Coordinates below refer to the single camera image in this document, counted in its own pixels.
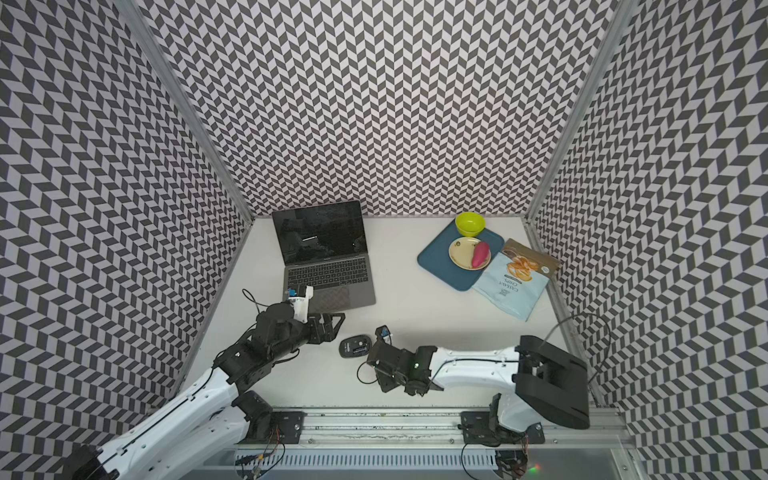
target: metal bracket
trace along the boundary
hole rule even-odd
[[[522,450],[496,450],[496,475],[520,479],[528,470],[528,456]]]
[[[491,430],[491,413],[487,411],[462,412],[461,418],[459,428],[462,430],[464,443],[495,447],[505,443],[519,444],[525,436],[528,437],[529,445],[541,445],[545,442],[541,423],[529,426],[525,434],[521,434],[501,427]]]
[[[269,432],[275,427],[280,431],[280,443],[284,445],[297,445],[301,432],[304,430],[304,412],[272,412],[270,427],[264,433],[256,431],[256,423],[251,422],[248,434],[240,444],[265,444],[270,441]]]

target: black cable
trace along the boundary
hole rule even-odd
[[[257,478],[261,478],[264,475],[266,475],[271,469],[277,467],[277,464],[282,462],[283,458],[285,458],[285,456],[286,456],[286,446],[282,442],[279,442],[279,444],[283,447],[283,454],[280,456],[280,460],[278,460],[277,462],[274,462],[274,464],[272,464],[272,466],[270,466],[267,470],[264,470],[263,472],[261,472]]]
[[[270,447],[270,443],[272,443],[272,437],[273,437],[273,435],[275,435],[275,433],[277,433],[276,429],[270,430],[270,437],[266,440],[266,445],[264,446],[264,451],[261,452],[261,461],[262,462],[264,461],[264,458],[265,458],[264,456],[266,455],[266,451]]]
[[[299,350],[299,349],[295,349],[293,352],[296,352],[296,355],[294,355],[294,356],[290,357],[289,359],[282,359],[282,360],[277,360],[275,363],[273,363],[273,364],[272,364],[272,366],[275,366],[275,365],[277,365],[278,363],[285,363],[285,362],[290,362],[291,360],[293,360],[293,359],[295,359],[297,356],[299,356],[299,352],[301,352],[301,350]]]
[[[469,445],[469,444],[468,443],[464,444],[464,448],[462,448],[462,453],[460,453],[459,456],[458,456],[458,462],[462,464],[462,468],[464,469],[464,473],[467,474],[467,476],[469,478],[471,478],[472,480],[480,480],[479,478],[475,478],[469,472],[467,472],[467,468],[464,466],[464,450],[467,448],[467,445]],[[498,474],[496,472],[493,472],[493,475],[495,475],[496,478],[501,478],[501,477],[498,476]]]
[[[574,318],[576,318],[578,316],[585,316],[585,315],[589,315],[589,316],[593,316],[595,318],[601,319],[601,320],[603,320],[604,326],[606,326],[606,327],[610,326],[608,320],[606,320],[605,317],[603,317],[602,315],[598,315],[597,313],[592,313],[592,312],[574,313],[573,315],[569,316],[568,318],[560,320],[559,322],[557,322],[552,327],[552,329],[549,331],[549,333],[544,338],[544,340],[541,342],[541,345],[538,348],[541,348],[547,342],[549,337],[552,336],[552,333],[554,333],[554,331],[560,325],[562,325],[563,323],[566,323],[566,322],[570,322],[571,320],[573,320]],[[613,336],[612,333],[608,333],[608,345],[605,347],[605,350],[603,350],[603,352],[609,353],[611,351],[611,347],[614,345],[614,338],[613,337],[614,336]],[[605,358],[600,363],[598,363],[596,366],[592,367],[592,368],[594,368],[594,373],[592,374],[591,377],[589,377],[589,380],[587,380],[587,385],[589,385],[592,382],[592,380],[594,380],[594,377],[598,376],[598,373],[602,373],[598,367],[601,367],[606,362],[606,360],[608,360],[610,357],[611,357],[610,355],[606,355]]]
[[[250,331],[250,329],[254,328],[255,326],[256,326],[256,324],[255,324],[255,323],[252,323],[252,324],[251,324],[251,326],[249,326],[248,328],[246,328],[246,329],[245,329],[245,331],[243,332],[243,334],[242,334],[242,335],[240,335],[240,337],[239,337],[239,338],[238,338],[238,339],[235,341],[235,343],[233,343],[232,345],[235,345],[235,344],[239,343],[240,341],[242,341],[242,340],[243,340],[243,338],[245,338],[245,336],[246,336],[246,335],[248,335],[248,332]],[[220,356],[222,353],[226,352],[226,351],[227,351],[227,349],[221,350],[219,353],[217,353],[217,354],[214,356],[214,360],[215,360],[215,359],[217,359],[217,358],[219,358],[219,356]]]
[[[253,294],[251,292],[249,292],[248,290],[246,290],[246,289],[243,289],[243,296],[246,297],[249,302],[251,302],[254,305],[256,305],[256,311],[258,313],[261,313],[261,310],[259,309],[259,305],[263,306],[264,308],[269,308],[269,305],[264,305],[263,303],[258,303],[256,301],[256,297],[253,296]]]
[[[363,381],[360,379],[360,369],[361,369],[361,368],[362,368],[362,366],[363,366],[363,365],[365,365],[365,364],[366,364],[366,363],[365,363],[365,362],[363,362],[363,363],[361,363],[361,364],[360,364],[360,366],[359,366],[359,367],[357,367],[357,380],[358,380],[360,383],[362,383],[363,385],[372,385],[372,384],[374,384],[374,383],[378,382],[378,381],[379,381],[378,379],[376,379],[376,380],[373,380],[372,382],[363,382]]]
[[[210,373],[208,374],[208,378],[206,378],[206,379],[205,379],[205,382],[203,382],[203,385],[201,385],[199,389],[197,389],[197,390],[195,390],[195,391],[194,391],[194,393],[192,394],[192,396],[195,396],[195,395],[197,395],[197,394],[200,392],[200,390],[204,389],[204,388],[205,388],[205,386],[206,386],[206,385],[208,385],[208,382],[210,381],[210,377],[214,376],[214,370],[215,370],[215,369],[213,369],[213,368],[212,368],[212,369],[210,369]]]
[[[98,472],[98,471],[99,471],[99,468],[100,468],[100,467],[104,466],[104,465],[105,465],[107,462],[109,462],[110,460],[112,460],[112,459],[113,459],[114,457],[116,457],[116,456],[118,456],[118,453],[117,453],[117,452],[113,453],[113,454],[112,454],[112,456],[111,456],[110,458],[107,458],[106,460],[104,460],[104,461],[101,463],[101,465],[99,465],[99,466],[95,467],[95,468],[93,469],[93,472],[89,473],[89,474],[88,474],[88,476],[87,476],[87,477],[85,477],[85,480],[88,480],[90,477],[92,477],[94,473],[96,473],[96,472]]]

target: cable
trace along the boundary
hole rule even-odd
[[[259,305],[263,306],[264,308],[269,308],[269,305],[264,305],[263,303],[258,303],[256,301],[256,297],[253,296],[253,294],[251,292],[249,292],[248,290],[246,290],[246,289],[243,289],[243,296],[246,297],[249,302],[251,302],[254,305],[256,305],[256,311],[258,313],[261,313],[261,310],[259,309]]]
[[[374,384],[374,383],[378,382],[378,381],[379,381],[379,379],[373,380],[372,382],[363,382],[363,381],[360,379],[360,369],[361,369],[361,368],[362,368],[362,366],[363,366],[363,365],[365,365],[365,364],[366,364],[366,363],[365,363],[365,362],[363,362],[363,363],[361,363],[361,364],[360,364],[360,366],[359,366],[359,367],[357,367],[357,380],[358,380],[360,383],[362,383],[363,385],[372,385],[372,384]]]
[[[275,366],[275,365],[277,365],[277,364],[279,364],[279,363],[290,362],[291,360],[293,360],[293,359],[295,359],[297,356],[299,356],[299,352],[301,352],[301,350],[299,350],[299,349],[295,349],[295,350],[294,350],[293,352],[291,352],[291,353],[294,353],[294,352],[296,353],[296,355],[294,355],[294,356],[290,357],[289,359],[282,359],[282,360],[277,360],[275,363],[273,363],[273,364],[272,364],[272,366]]]
[[[275,448],[272,449],[272,452],[270,452],[270,456],[274,455],[275,451],[277,450],[277,446],[280,444],[280,427],[275,426],[275,430],[277,430],[277,443],[275,444]]]
[[[280,444],[280,445],[283,447],[283,454],[280,456],[280,460],[278,460],[277,462],[274,462],[274,463],[272,464],[272,466],[270,466],[270,467],[269,467],[267,470],[264,470],[263,472],[261,472],[261,475],[259,475],[257,478],[261,478],[261,477],[263,477],[264,475],[266,475],[267,473],[269,473],[269,471],[270,471],[271,469],[273,469],[273,468],[277,467],[277,464],[278,464],[278,463],[280,463],[280,462],[282,462],[282,461],[283,461],[283,458],[285,458],[285,456],[286,456],[286,446],[285,446],[285,444],[284,444],[284,443],[282,443],[282,442],[279,442],[279,444]]]
[[[240,341],[241,341],[243,338],[245,338],[245,336],[246,336],[246,335],[248,335],[248,332],[250,331],[250,329],[254,328],[255,326],[256,326],[256,324],[255,324],[255,323],[253,323],[253,324],[251,324],[251,326],[249,326],[248,328],[246,328],[246,329],[245,329],[245,331],[243,332],[243,334],[242,334],[242,335],[240,335],[240,337],[239,337],[239,338],[238,338],[238,339],[235,341],[235,343],[233,343],[232,345],[236,345],[236,344],[238,344],[238,343],[239,343],[239,342],[240,342]],[[217,354],[214,356],[214,360],[215,360],[215,359],[217,359],[217,358],[219,358],[219,356],[221,356],[221,354],[222,354],[222,353],[226,352],[226,351],[227,351],[227,349],[221,350],[219,353],[217,353]]]
[[[275,433],[277,433],[277,441],[275,442],[274,448],[272,448],[272,452],[266,453],[266,451],[270,448],[270,443],[272,443],[272,437],[275,436]],[[248,465],[250,463],[253,463],[256,460],[261,460],[263,457],[268,457],[272,455],[275,450],[277,450],[277,444],[280,443],[280,429],[275,428],[275,430],[270,429],[270,437],[266,440],[266,445],[264,446],[264,451],[257,455],[245,455],[244,457],[240,457],[239,459],[235,460],[235,466],[239,467],[242,465]]]
[[[574,318],[576,318],[578,316],[585,316],[585,315],[589,315],[589,316],[593,316],[595,318],[601,319],[601,320],[603,320],[604,326],[606,326],[606,327],[609,326],[609,322],[602,315],[598,315],[597,313],[591,313],[591,312],[574,313],[573,315],[569,316],[568,318],[560,320],[559,322],[557,322],[552,327],[552,329],[549,331],[549,333],[547,333],[547,336],[544,338],[544,340],[541,341],[541,345],[539,345],[538,348],[540,349],[547,342],[549,337],[552,336],[552,333],[554,333],[554,331],[560,325],[562,325],[563,323],[566,323],[566,322],[570,322],[571,320],[573,320]],[[614,345],[613,334],[612,333],[608,333],[608,345],[605,347],[605,350],[603,350],[603,352],[609,353],[611,351],[611,347],[613,345]],[[602,373],[602,371],[600,371],[600,369],[598,367],[601,367],[606,362],[606,360],[608,360],[610,357],[611,357],[610,355],[606,355],[605,358],[600,363],[598,363],[596,366],[593,367],[594,368],[594,373],[592,374],[591,377],[589,377],[589,380],[587,380],[587,385],[592,383],[592,380],[594,380],[594,377],[598,376],[598,373]]]
[[[251,475],[250,475],[251,478],[253,477],[255,472],[258,472],[260,470],[261,463],[264,461],[264,458],[265,458],[265,455],[266,455],[266,450],[270,447],[270,443],[272,442],[272,436],[275,434],[275,431],[276,430],[270,430],[270,437],[266,440],[266,445],[264,446],[264,451],[261,452],[261,455],[256,455],[256,458],[259,461],[256,463],[256,466],[253,467],[253,470],[251,470]]]
[[[471,478],[472,480],[480,480],[479,478],[473,477],[472,474],[467,472],[467,468],[464,466],[464,450],[467,448],[467,445],[469,445],[469,444],[468,443],[464,444],[464,447],[462,448],[462,452],[458,455],[458,462],[462,464],[462,468],[464,469],[464,473],[467,474],[467,476],[469,478]],[[501,478],[501,477],[499,477],[496,474],[496,472],[494,472],[493,475],[496,475],[496,478]]]
[[[117,453],[117,452],[113,453],[113,454],[112,454],[112,456],[111,456],[110,458],[107,458],[106,460],[104,460],[104,461],[101,463],[101,465],[98,465],[98,466],[96,466],[96,467],[94,468],[93,472],[89,473],[89,474],[88,474],[88,476],[87,476],[87,477],[85,477],[85,479],[84,479],[84,480],[88,480],[90,477],[92,477],[92,476],[93,476],[93,474],[94,474],[94,473],[98,472],[98,469],[99,469],[99,467],[103,467],[103,466],[104,466],[104,465],[105,465],[107,462],[109,462],[110,460],[112,460],[112,459],[113,459],[114,457],[116,457],[116,456],[118,456],[118,453]]]
[[[206,379],[205,379],[205,382],[203,382],[203,385],[201,385],[199,389],[197,389],[197,390],[195,390],[195,391],[194,391],[194,393],[192,394],[192,396],[195,396],[195,395],[197,395],[197,394],[200,392],[200,390],[204,389],[204,388],[205,388],[205,386],[206,386],[206,385],[208,385],[208,382],[210,381],[210,377],[214,376],[214,370],[215,370],[215,369],[210,369],[210,373],[208,374],[208,378],[206,378]]]

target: laptop keyboard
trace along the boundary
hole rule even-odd
[[[321,263],[288,270],[288,288],[293,289],[310,285],[315,290],[319,290],[367,281],[368,269],[364,258]]]

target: white table surface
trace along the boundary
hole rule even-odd
[[[376,305],[348,310],[338,338],[322,345],[301,347],[299,357],[275,366],[253,389],[272,407],[474,407],[487,406],[496,393],[478,387],[432,391],[408,396],[398,387],[383,393],[376,384],[358,382],[355,371],[365,359],[342,359],[339,341],[387,325],[398,348],[414,351],[421,345],[460,350],[500,349],[517,345],[520,335],[544,338],[557,320],[543,293],[523,322],[502,312],[480,293],[459,292],[416,263],[416,256],[451,221],[449,218],[366,218],[366,239]],[[487,228],[505,239],[528,245],[517,217],[488,218]],[[187,388],[234,343],[256,319],[256,307],[243,297],[246,288],[260,303],[281,301],[283,258],[271,219],[257,219],[223,292],[213,319],[184,383]],[[549,342],[566,349],[557,329]],[[363,380],[373,370],[360,370]]]

